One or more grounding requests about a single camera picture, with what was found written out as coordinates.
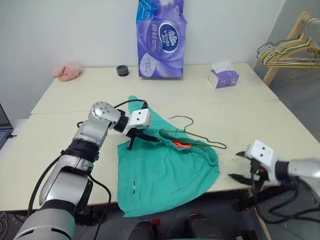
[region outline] black band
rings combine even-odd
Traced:
[[[116,130],[119,133],[122,133],[125,130],[128,124],[128,121],[129,121],[129,118],[121,114],[118,123],[114,126],[114,130]]]
[[[76,206],[72,202],[54,199],[46,201],[39,211],[44,209],[61,209],[67,211],[73,216],[75,213],[75,208]]]
[[[94,186],[93,182],[88,179],[88,182],[86,183],[82,197],[78,205],[76,206],[76,209],[75,209],[76,213],[80,213],[87,206],[93,186]]]
[[[99,147],[90,141],[74,139],[63,155],[75,156],[94,163],[99,158]]]
[[[290,180],[288,175],[288,161],[277,161],[275,163],[275,177],[279,181]]]

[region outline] laptop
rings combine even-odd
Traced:
[[[13,132],[13,127],[0,104],[0,149],[5,144],[8,139],[8,136]]]

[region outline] pink plush toy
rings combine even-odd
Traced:
[[[52,71],[54,78],[59,77],[61,82],[70,81],[77,78],[82,72],[81,66],[76,62],[68,62],[66,65],[58,67]]]

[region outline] black lid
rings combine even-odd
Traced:
[[[126,65],[119,65],[116,67],[116,72],[120,77],[125,77],[129,75],[129,69]]]

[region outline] hanger hook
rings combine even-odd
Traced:
[[[186,125],[183,129],[183,131],[186,131],[186,128],[191,126],[192,124],[194,124],[194,120],[191,117],[188,116],[183,116],[183,115],[176,115],[176,116],[172,116],[172,117],[168,117],[168,119],[174,119],[174,118],[186,118],[186,119],[190,119],[192,121],[192,123],[190,123],[189,125]]]

